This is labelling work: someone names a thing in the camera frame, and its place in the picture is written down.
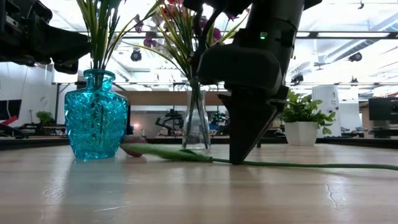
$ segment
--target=desk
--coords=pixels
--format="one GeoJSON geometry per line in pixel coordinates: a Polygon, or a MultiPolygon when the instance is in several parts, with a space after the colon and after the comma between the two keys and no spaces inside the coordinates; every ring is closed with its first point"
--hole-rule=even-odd
{"type": "MultiPolygon", "coordinates": [[[[228,147],[214,145],[215,157],[228,147]]],[[[398,164],[366,147],[263,145],[252,161],[398,164]]],[[[396,223],[398,172],[76,161],[69,146],[0,151],[0,223],[396,223]]]]}

